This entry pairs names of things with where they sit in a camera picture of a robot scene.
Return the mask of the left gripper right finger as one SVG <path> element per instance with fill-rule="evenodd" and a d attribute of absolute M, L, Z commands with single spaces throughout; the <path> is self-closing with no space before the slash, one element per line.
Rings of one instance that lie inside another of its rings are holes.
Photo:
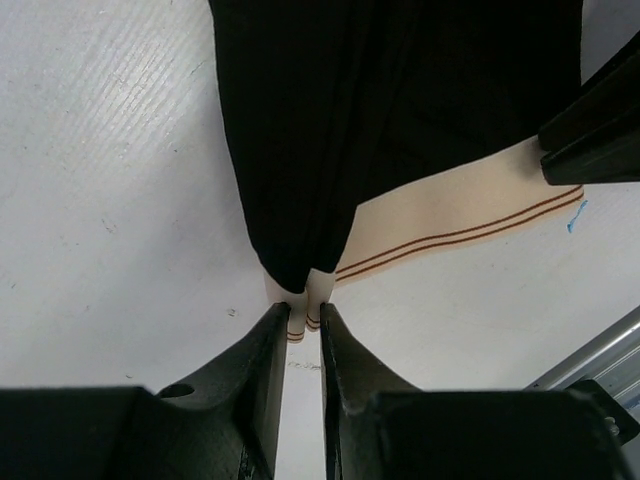
<path fill-rule="evenodd" d="M 566 391 L 425 391 L 321 308 L 330 479 L 627 479 L 594 398 Z"/>

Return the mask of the black underwear beige waistband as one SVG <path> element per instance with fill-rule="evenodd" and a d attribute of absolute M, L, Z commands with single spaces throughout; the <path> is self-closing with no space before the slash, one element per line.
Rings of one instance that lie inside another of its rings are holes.
<path fill-rule="evenodd" d="M 288 338 L 338 282 L 562 210 L 539 128 L 581 86 L 579 1 L 214 1 L 224 132 Z"/>

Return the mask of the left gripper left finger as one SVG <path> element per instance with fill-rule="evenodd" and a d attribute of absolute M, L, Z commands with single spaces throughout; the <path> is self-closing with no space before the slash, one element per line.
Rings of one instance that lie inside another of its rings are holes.
<path fill-rule="evenodd" d="M 289 307 L 156 394 L 140 386 L 4 389 L 4 479 L 271 479 Z"/>

